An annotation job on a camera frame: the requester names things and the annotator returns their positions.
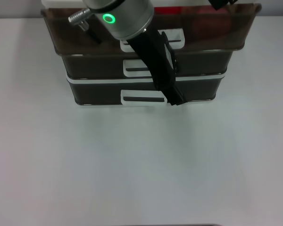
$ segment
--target red object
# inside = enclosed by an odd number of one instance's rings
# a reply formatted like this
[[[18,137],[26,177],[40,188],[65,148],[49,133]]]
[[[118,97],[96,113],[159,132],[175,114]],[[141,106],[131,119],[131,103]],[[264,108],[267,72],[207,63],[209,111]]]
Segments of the red object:
[[[155,13],[157,14],[180,14],[181,7],[156,7]]]
[[[198,16],[192,23],[192,30],[197,40],[220,38],[230,32],[232,20],[225,8],[216,11],[211,6],[202,6],[195,13]]]

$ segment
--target plastic storage drawer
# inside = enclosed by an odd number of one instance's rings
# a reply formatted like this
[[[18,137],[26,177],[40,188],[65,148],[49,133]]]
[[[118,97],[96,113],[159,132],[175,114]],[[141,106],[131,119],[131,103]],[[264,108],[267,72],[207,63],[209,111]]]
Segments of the plastic storage drawer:
[[[177,77],[176,85],[188,102],[213,100],[224,75]],[[67,77],[79,105],[152,106],[167,104],[152,78],[73,80]]]

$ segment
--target green led ring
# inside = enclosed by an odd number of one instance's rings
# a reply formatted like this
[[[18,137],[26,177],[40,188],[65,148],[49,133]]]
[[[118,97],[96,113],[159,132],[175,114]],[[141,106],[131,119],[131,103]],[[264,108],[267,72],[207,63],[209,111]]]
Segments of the green led ring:
[[[116,19],[113,15],[111,14],[104,14],[103,15],[103,20],[106,21],[108,24],[114,24]]]

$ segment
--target white wall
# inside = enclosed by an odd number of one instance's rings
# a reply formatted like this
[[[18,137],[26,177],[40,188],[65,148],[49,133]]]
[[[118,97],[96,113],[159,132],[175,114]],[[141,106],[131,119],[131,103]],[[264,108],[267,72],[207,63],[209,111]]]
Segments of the white wall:
[[[263,4],[261,15],[283,16],[283,0],[258,2]],[[41,0],[0,0],[0,17],[39,17],[41,8]]]

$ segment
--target metal connector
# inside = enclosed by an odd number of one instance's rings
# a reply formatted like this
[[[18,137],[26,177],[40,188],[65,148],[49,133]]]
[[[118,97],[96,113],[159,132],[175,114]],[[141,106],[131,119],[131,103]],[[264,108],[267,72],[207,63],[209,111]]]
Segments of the metal connector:
[[[74,14],[72,14],[70,17],[68,17],[68,21],[72,26],[79,26],[86,34],[88,34],[94,41],[96,41],[98,44],[101,44],[101,40],[98,38],[95,32],[93,32],[90,29],[90,26],[88,22],[86,21],[88,18],[90,18],[93,15],[93,13],[90,11],[90,9],[85,8],[82,9]]]
[[[79,25],[81,22],[86,21],[91,16],[92,12],[90,11],[90,9],[85,8],[68,17],[68,21],[71,25],[76,26]]]

